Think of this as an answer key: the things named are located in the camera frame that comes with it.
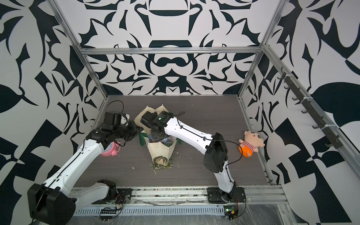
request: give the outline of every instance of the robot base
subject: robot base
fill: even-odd
[[[239,202],[245,202],[244,188],[234,186],[231,194],[221,191],[219,188],[207,188],[207,198],[209,203],[225,204],[228,202],[236,202],[236,197]]]

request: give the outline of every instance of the striped shirt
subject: striped shirt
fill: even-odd
[[[248,147],[251,152],[254,152],[254,146],[252,146],[252,144],[248,143],[247,141],[244,141],[242,144]]]

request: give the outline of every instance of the doll face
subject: doll face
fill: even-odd
[[[264,147],[264,139],[253,131],[247,131],[245,134],[245,141],[252,144],[255,148]]]

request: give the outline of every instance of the coat hook rack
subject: coat hook rack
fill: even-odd
[[[300,100],[300,103],[304,106],[305,111],[301,111],[302,113],[309,113],[313,120],[316,122],[316,126],[312,126],[314,129],[321,129],[321,131],[325,134],[325,136],[330,141],[331,145],[338,149],[343,144],[339,140],[339,136],[335,134],[335,124],[327,124],[324,122],[324,117],[319,114],[317,111],[318,105],[315,102],[314,98],[311,96],[306,96],[307,91],[298,84],[296,77],[293,74],[287,75],[283,72],[283,67],[281,67],[282,76],[280,79],[284,79],[285,83],[288,87],[284,87],[285,89],[291,89],[295,94],[296,98],[292,98],[295,100]]]

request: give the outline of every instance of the alarm clock face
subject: alarm clock face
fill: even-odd
[[[114,142],[110,143],[106,149],[103,150],[103,153],[110,151],[114,147]]]

